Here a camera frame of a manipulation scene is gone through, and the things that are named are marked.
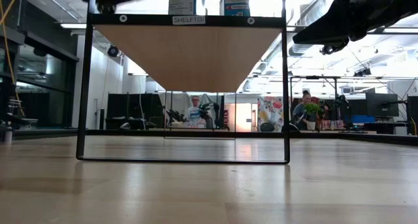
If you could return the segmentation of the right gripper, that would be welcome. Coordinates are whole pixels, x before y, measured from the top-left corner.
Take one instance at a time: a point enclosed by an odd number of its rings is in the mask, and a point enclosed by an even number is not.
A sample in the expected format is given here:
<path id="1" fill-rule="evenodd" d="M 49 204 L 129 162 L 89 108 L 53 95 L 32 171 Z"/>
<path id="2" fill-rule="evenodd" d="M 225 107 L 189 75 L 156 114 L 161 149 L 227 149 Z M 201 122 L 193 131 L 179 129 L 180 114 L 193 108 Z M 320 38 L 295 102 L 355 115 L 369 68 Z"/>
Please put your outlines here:
<path id="1" fill-rule="evenodd" d="M 381 15 L 394 0 L 334 0 L 325 15 L 299 31 L 295 44 L 328 44 L 347 39 L 362 39 L 370 22 Z"/>

